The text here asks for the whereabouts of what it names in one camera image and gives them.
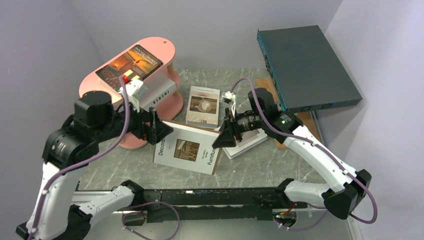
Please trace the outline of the white Insoia travel book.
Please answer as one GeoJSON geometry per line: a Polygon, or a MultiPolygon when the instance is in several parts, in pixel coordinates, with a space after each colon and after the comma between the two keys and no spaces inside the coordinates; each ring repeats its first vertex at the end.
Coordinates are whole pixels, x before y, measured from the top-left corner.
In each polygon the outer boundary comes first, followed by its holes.
{"type": "Polygon", "coordinates": [[[139,107],[146,111],[150,107],[155,107],[177,89],[176,83],[164,73],[155,74],[144,83],[148,86],[148,92],[139,101],[139,107]]]}

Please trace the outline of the white fashion cover magazine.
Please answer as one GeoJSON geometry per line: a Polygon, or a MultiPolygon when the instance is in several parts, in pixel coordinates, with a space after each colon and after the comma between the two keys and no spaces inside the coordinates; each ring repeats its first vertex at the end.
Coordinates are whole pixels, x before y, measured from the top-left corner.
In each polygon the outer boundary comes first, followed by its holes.
{"type": "Polygon", "coordinates": [[[242,141],[236,142],[235,147],[223,147],[224,153],[231,160],[264,142],[268,136],[262,129],[242,133],[242,141]]]}

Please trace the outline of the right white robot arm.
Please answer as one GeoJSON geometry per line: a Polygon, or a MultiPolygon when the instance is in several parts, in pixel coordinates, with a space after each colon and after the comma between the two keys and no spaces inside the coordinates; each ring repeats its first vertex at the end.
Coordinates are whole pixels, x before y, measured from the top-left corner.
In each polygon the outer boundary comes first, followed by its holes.
{"type": "Polygon", "coordinates": [[[372,176],[365,170],[355,170],[322,145],[308,127],[294,114],[278,109],[270,92],[256,88],[248,93],[251,109],[235,110],[236,95],[230,91],[221,96],[229,104],[225,109],[220,134],[214,148],[233,148],[242,134],[261,129],[265,134],[301,156],[324,179],[323,184],[307,183],[287,178],[275,189],[276,203],[287,208],[304,202],[325,208],[333,216],[345,220],[352,215],[367,194],[372,176]]]}

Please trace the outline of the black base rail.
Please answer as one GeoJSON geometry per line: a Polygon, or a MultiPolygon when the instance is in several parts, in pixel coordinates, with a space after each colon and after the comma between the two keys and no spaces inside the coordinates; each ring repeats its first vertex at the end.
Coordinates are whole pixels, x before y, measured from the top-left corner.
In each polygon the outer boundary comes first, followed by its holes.
{"type": "Polygon", "coordinates": [[[289,208],[295,213],[307,207],[303,202],[283,200],[273,187],[146,189],[143,203],[152,205],[141,207],[137,201],[123,210],[143,210],[148,223],[161,223],[177,219],[271,221],[289,208]]]}

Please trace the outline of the dark teal flat box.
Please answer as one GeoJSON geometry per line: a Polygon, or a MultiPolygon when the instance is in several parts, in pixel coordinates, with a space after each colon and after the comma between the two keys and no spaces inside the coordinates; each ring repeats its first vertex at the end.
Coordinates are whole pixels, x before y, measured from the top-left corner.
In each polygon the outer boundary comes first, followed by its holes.
{"type": "Polygon", "coordinates": [[[351,107],[363,99],[318,25],[258,30],[256,39],[284,111],[351,107]]]}

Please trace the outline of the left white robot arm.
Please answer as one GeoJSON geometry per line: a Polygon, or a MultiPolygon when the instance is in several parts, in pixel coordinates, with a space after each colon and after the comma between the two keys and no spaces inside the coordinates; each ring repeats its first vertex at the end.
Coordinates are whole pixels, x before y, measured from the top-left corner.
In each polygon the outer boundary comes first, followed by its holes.
{"type": "Polygon", "coordinates": [[[153,107],[134,110],[127,103],[125,110],[116,111],[109,93],[85,93],[75,102],[74,113],[46,140],[36,206],[30,219],[16,227],[16,233],[24,240],[82,240],[91,227],[113,212],[139,209],[145,202],[144,189],[132,180],[88,203],[76,205],[72,199],[89,160],[100,156],[100,143],[121,141],[131,133],[155,145],[172,132],[153,107]]]}

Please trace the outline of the beige cup cover book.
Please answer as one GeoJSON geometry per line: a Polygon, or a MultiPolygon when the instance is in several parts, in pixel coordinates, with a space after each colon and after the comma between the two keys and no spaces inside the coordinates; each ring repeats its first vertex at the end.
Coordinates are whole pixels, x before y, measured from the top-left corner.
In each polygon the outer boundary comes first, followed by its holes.
{"type": "Polygon", "coordinates": [[[202,128],[216,129],[219,123],[219,89],[191,86],[185,122],[202,128]]]}

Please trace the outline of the brown wooden board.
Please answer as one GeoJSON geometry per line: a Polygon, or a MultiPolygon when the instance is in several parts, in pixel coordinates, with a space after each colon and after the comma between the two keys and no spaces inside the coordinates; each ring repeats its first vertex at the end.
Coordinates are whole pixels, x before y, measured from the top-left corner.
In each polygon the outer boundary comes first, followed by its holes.
{"type": "MultiPolygon", "coordinates": [[[[274,85],[272,82],[272,79],[270,77],[266,78],[257,78],[255,80],[256,86],[258,88],[265,88],[268,92],[272,94],[272,97],[274,99],[274,102],[277,104],[279,108],[280,102],[277,96],[277,93],[274,89],[274,85]]],[[[319,131],[317,130],[316,124],[312,118],[312,115],[310,112],[299,112],[296,114],[296,116],[308,127],[309,131],[312,133],[312,135],[319,140],[321,143],[323,143],[323,140],[319,134],[319,131]]]]}

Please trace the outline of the dark orange Edward Tulane novel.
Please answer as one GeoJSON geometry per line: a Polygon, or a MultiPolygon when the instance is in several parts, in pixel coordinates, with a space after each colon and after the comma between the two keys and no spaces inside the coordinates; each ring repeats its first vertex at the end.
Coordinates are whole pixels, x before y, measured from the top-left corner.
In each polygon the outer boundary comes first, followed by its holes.
{"type": "Polygon", "coordinates": [[[122,86],[119,76],[125,76],[125,83],[131,80],[144,81],[162,65],[163,62],[159,58],[136,44],[95,73],[104,83],[118,92],[122,86]]]}

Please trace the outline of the white Decorate Furniture book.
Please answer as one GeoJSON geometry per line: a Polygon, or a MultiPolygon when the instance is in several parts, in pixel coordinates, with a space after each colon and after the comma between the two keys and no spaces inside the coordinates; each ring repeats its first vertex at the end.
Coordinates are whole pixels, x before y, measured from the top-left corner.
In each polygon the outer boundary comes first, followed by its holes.
{"type": "Polygon", "coordinates": [[[176,121],[164,123],[173,132],[155,145],[153,163],[214,175],[223,151],[212,144],[220,132],[176,121]]]}

